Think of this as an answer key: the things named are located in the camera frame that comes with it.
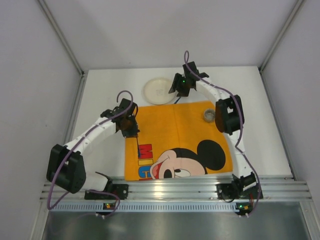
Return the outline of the blue metallic fork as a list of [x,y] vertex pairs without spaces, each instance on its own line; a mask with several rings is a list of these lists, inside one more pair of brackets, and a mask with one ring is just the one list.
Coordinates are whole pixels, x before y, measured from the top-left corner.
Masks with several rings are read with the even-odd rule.
[[139,135],[138,134],[135,136],[135,139],[136,139],[136,145],[137,145],[137,156],[139,159],[141,157],[141,151],[140,151]]

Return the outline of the cream round plate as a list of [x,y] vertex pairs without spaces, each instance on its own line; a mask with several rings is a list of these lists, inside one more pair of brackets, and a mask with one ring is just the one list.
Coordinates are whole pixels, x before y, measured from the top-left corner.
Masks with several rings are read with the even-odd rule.
[[164,77],[150,79],[143,86],[142,90],[145,100],[153,105],[164,105],[169,103],[176,96],[175,93],[169,93],[172,83],[172,80]]

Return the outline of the small brown cup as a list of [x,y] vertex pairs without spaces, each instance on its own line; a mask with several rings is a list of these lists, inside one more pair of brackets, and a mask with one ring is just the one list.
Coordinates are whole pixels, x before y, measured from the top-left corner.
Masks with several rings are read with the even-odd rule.
[[215,121],[216,112],[212,108],[207,108],[203,113],[203,119],[207,123],[213,123]]

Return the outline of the orange Mickey Mouse placemat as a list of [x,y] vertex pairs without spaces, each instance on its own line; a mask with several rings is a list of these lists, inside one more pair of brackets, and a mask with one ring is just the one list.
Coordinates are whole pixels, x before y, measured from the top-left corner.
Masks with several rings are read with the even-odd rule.
[[204,121],[209,101],[143,106],[136,117],[136,138],[125,140],[124,178],[144,181],[231,173],[226,137]]

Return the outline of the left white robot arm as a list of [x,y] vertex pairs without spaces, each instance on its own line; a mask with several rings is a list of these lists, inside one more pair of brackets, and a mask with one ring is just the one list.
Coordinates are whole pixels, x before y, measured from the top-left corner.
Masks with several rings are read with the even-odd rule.
[[84,133],[64,145],[56,144],[50,151],[46,179],[72,194],[81,190],[107,191],[111,178],[89,171],[87,158],[97,145],[119,131],[124,138],[137,137],[138,110],[136,103],[123,98],[114,109],[102,112]]

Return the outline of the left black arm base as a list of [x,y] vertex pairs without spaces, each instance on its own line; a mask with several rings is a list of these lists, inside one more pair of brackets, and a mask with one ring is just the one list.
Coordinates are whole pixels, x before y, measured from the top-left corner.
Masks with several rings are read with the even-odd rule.
[[120,200],[128,197],[129,185],[124,183],[113,183],[109,180],[103,193],[97,193],[97,190],[87,190],[84,195],[85,200],[115,200],[117,196]]

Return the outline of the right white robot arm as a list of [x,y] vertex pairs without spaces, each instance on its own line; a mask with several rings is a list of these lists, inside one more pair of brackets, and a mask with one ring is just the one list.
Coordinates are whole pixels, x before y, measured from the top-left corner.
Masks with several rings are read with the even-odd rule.
[[179,97],[188,97],[190,90],[194,89],[214,104],[215,125],[232,147],[232,184],[241,192],[256,186],[256,171],[245,154],[245,118],[240,96],[213,84],[207,73],[199,72],[195,62],[185,62],[182,67],[184,73],[175,74],[169,93],[177,92]]

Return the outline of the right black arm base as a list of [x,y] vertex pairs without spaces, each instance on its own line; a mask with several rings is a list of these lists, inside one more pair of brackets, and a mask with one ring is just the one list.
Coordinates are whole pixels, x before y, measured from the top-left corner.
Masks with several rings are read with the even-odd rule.
[[216,189],[219,200],[231,203],[234,200],[257,200],[258,197],[262,197],[262,191],[253,173],[248,176],[241,176],[240,178],[235,175],[232,177],[231,183],[220,183],[217,185]]

